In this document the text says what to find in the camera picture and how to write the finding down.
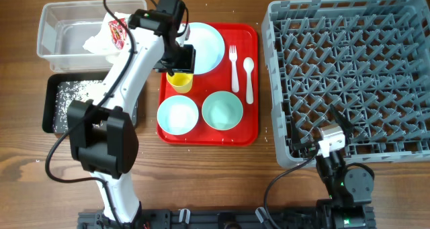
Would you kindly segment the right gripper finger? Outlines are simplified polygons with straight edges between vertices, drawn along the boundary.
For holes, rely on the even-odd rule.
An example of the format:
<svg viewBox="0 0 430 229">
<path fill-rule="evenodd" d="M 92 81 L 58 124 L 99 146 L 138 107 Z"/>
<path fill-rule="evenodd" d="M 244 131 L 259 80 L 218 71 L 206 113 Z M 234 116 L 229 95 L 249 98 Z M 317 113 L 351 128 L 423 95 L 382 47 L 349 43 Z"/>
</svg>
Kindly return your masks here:
<svg viewBox="0 0 430 229">
<path fill-rule="evenodd" d="M 290 124 L 291 124 L 292 146 L 296 146 L 297 144 L 300 144 L 300 135 L 293 117 L 291 117 L 290 119 Z"/>
<path fill-rule="evenodd" d="M 344 134 L 352 135 L 353 124 L 343 114 L 337 111 L 334 105 L 330 105 L 329 111 L 334 116 L 336 123 L 341 127 Z"/>
</svg>

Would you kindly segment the yellow plastic cup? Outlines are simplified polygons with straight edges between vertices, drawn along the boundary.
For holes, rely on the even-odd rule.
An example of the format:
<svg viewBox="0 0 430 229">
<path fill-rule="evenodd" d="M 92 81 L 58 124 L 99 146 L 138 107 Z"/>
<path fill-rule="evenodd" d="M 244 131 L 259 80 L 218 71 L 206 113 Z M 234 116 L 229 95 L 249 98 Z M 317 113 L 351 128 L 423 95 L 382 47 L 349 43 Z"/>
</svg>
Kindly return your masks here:
<svg viewBox="0 0 430 229">
<path fill-rule="evenodd" d="M 168 83 L 178 93 L 187 93 L 191 90 L 194 75 L 191 73 L 175 73 L 174 75 L 166 74 Z"/>
</svg>

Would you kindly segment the light blue bowl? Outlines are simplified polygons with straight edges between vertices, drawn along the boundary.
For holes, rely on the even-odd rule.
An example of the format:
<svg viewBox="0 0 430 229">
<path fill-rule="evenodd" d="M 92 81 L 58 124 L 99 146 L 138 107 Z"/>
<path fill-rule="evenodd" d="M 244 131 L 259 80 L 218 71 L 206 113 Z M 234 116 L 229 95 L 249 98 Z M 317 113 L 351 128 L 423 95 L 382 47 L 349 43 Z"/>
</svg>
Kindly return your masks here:
<svg viewBox="0 0 430 229">
<path fill-rule="evenodd" d="M 184 95 L 174 95 L 164 100 L 157 110 L 161 129 L 171 135 L 184 135 L 194 129 L 199 120 L 199 110 L 193 100 Z"/>
</svg>

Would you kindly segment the red snack wrapper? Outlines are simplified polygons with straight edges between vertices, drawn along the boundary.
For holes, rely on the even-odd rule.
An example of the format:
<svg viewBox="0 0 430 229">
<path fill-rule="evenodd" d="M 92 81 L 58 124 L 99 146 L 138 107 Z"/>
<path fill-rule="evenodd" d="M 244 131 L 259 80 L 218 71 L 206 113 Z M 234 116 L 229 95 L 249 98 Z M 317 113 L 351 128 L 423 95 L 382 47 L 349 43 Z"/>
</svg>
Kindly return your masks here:
<svg viewBox="0 0 430 229">
<path fill-rule="evenodd" d="M 120 22 L 118 22 L 116 20 L 108 22 L 108 26 L 110 28 L 110 32 L 112 35 L 112 42 L 118 50 L 123 49 L 124 43 L 125 43 L 126 38 L 127 38 L 127 32 L 124 29 L 124 27 L 120 24 L 127 26 L 126 19 L 120 18 Z"/>
</svg>

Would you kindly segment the green bowl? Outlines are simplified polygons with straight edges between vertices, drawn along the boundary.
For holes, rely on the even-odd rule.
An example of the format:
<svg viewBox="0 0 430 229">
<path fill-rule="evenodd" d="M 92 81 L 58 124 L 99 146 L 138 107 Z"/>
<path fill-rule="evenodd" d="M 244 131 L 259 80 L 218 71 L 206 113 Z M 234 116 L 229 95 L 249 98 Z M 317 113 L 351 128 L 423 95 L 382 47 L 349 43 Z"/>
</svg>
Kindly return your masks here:
<svg viewBox="0 0 430 229">
<path fill-rule="evenodd" d="M 215 130 L 226 131 L 242 120 L 244 108 L 241 100 L 228 91 L 217 91 L 205 98 L 202 116 L 206 124 Z"/>
</svg>

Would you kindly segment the white napkin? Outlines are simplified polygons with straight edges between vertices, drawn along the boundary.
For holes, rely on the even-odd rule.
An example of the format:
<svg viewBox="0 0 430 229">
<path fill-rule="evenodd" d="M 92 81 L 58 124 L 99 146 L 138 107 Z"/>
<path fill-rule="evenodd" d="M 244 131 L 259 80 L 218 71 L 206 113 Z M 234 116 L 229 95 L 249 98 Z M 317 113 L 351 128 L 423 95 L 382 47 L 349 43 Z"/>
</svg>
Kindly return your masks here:
<svg viewBox="0 0 430 229">
<path fill-rule="evenodd" d="M 118 50 L 112 42 L 112 35 L 108 22 L 113 20 L 115 19 L 110 14 L 105 14 L 99 33 L 86 40 L 83 48 L 94 54 L 109 54 L 121 51 Z"/>
</svg>

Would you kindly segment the food scraps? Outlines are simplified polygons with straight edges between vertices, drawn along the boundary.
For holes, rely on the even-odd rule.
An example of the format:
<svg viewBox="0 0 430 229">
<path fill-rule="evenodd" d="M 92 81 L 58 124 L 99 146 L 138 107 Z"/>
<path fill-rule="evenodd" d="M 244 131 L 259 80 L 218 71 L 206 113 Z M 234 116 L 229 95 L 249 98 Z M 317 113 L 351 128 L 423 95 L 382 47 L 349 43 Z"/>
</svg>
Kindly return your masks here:
<svg viewBox="0 0 430 229">
<path fill-rule="evenodd" d="M 96 99 L 100 96 L 101 81 L 63 81 L 57 87 L 53 132 L 63 133 L 68 129 L 67 109 L 73 100 L 86 102 L 88 99 Z"/>
</svg>

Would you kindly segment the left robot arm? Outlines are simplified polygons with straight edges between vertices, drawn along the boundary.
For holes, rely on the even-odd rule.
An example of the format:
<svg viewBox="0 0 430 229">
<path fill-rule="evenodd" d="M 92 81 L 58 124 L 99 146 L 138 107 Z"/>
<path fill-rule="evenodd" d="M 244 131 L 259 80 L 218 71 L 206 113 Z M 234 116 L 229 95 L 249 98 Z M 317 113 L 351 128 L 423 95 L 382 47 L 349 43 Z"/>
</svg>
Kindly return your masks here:
<svg viewBox="0 0 430 229">
<path fill-rule="evenodd" d="M 71 154 L 88 180 L 99 185 L 105 209 L 97 224 L 137 228 L 142 206 L 131 179 L 138 138 L 131 113 L 152 70 L 173 75 L 194 71 L 193 46 L 186 8 L 137 10 L 128 23 L 119 21 L 126 39 L 95 101 L 72 101 L 68 108 Z"/>
</svg>

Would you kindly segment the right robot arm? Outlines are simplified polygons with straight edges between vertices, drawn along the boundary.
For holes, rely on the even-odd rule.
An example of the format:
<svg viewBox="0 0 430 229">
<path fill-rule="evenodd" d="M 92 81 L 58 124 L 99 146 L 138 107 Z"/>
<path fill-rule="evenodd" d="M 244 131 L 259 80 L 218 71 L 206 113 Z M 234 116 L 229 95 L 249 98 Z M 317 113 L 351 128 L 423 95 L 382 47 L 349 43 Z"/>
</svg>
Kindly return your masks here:
<svg viewBox="0 0 430 229">
<path fill-rule="evenodd" d="M 313 228 L 375 228 L 372 202 L 375 174 L 362 163 L 347 164 L 341 150 L 349 144 L 353 124 L 334 105 L 329 108 L 335 123 L 319 129 L 320 138 L 302 142 L 292 123 L 292 150 L 300 151 L 306 162 L 316 161 L 316 171 L 325 184 L 328 199 L 320 199 L 312 212 Z"/>
</svg>

